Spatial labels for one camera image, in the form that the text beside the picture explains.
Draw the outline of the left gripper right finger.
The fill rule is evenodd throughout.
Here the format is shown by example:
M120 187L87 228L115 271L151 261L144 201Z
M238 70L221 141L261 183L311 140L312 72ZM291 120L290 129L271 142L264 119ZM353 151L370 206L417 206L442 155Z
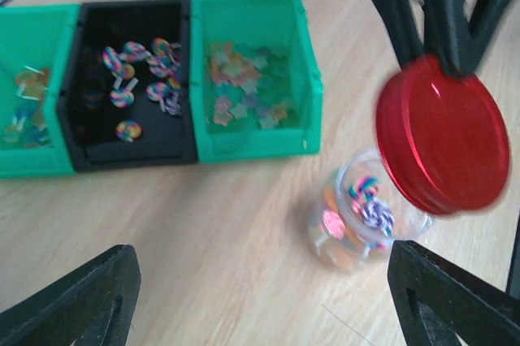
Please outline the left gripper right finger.
M387 278L408 345L519 344L519 300L419 243L393 244Z

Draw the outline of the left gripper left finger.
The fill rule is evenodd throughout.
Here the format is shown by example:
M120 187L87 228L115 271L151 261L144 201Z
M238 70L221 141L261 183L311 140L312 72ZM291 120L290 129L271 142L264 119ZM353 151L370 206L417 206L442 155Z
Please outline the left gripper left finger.
M117 244L1 312L1 344L125 345L140 287L136 250Z

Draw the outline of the red jar lid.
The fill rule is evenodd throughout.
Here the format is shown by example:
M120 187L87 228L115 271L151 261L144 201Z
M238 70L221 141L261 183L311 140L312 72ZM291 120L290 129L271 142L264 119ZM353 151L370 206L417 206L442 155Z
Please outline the red jar lid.
M420 210L481 210L505 189L510 146L495 100L478 77L448 76L431 54L381 89L375 131L393 183Z

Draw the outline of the clear glass jar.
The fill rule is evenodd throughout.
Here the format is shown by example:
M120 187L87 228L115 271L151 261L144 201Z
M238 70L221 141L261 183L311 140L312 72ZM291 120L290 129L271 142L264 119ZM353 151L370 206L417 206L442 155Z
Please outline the clear glass jar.
M433 223L399 192L376 148L357 154L327 177L310 216L316 256L352 272L386 261L398 240L417 240Z

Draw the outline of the green bin with gummy candies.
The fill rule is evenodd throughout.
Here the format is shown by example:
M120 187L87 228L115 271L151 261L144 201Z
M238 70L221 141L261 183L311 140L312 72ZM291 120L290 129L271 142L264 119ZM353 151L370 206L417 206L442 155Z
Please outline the green bin with gummy candies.
M193 0L190 43L201 162L319 151L323 82L302 0Z

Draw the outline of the black bin with swirl lollipops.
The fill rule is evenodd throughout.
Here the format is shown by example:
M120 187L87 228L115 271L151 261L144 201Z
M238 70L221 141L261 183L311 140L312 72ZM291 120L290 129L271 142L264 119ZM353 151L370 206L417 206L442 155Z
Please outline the black bin with swirl lollipops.
M80 6L56 112L78 172L197 161L190 0Z

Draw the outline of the green bin with lollipops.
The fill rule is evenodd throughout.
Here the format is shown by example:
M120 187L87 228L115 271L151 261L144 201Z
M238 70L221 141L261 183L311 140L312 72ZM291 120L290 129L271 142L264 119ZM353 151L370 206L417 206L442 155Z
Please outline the green bin with lollipops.
M1 176L74 172L57 114L77 4L1 9Z

